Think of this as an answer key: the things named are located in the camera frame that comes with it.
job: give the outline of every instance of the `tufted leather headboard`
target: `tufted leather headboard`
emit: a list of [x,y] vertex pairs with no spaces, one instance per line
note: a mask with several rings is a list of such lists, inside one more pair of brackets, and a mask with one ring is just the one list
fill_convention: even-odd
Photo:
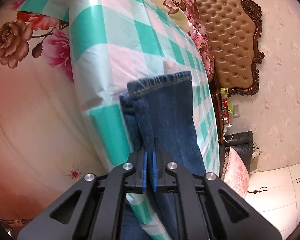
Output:
[[259,90],[257,63],[261,8],[251,0],[196,0],[200,18],[215,52],[215,72],[229,95],[253,95]]

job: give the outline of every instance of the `white cable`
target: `white cable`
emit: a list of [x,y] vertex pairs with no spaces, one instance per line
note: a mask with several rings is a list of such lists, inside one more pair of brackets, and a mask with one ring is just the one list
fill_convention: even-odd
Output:
[[230,126],[225,130],[225,132],[223,133],[223,140],[226,141],[227,143],[231,142],[231,140],[232,140],[232,138],[233,138],[233,135],[234,135],[234,127],[233,127],[233,134],[232,134],[232,137],[231,137],[230,141],[227,141],[227,140],[225,139],[225,134],[226,134],[227,130],[228,130],[230,127],[232,127],[233,125],[234,125],[234,124],[230,125]]

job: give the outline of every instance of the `blue denim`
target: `blue denim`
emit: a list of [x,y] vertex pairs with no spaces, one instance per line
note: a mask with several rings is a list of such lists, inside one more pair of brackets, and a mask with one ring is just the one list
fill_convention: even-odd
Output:
[[[134,151],[140,150],[142,143],[145,145],[148,153],[148,177],[152,187],[154,138],[158,139],[162,150],[171,153],[176,163],[185,166],[192,173],[204,175],[206,171],[192,119],[191,72],[143,78],[128,83],[127,87],[128,92],[120,96],[122,112]],[[151,204],[161,222],[170,237],[177,239],[173,195],[158,194],[153,190],[151,194]]]
[[141,227],[132,208],[125,205],[122,221],[121,240],[152,240]]

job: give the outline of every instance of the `pink floral wallpaper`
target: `pink floral wallpaper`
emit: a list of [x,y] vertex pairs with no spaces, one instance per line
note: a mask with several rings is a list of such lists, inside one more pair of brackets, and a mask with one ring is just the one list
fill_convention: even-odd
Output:
[[252,130],[261,154],[257,171],[300,163],[300,5],[297,0],[253,0],[262,9],[260,90],[233,96],[235,132]]

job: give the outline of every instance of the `checkered bedsheet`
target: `checkered bedsheet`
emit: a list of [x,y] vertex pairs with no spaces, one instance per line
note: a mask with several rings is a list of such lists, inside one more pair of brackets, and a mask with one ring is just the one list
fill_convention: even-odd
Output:
[[[119,106],[127,83],[190,70],[198,146],[207,172],[219,174],[217,126],[202,60],[191,38],[160,8],[149,0],[27,0],[18,10],[69,22],[80,109],[108,171],[131,152]],[[153,239],[170,239],[145,195],[127,199]]]

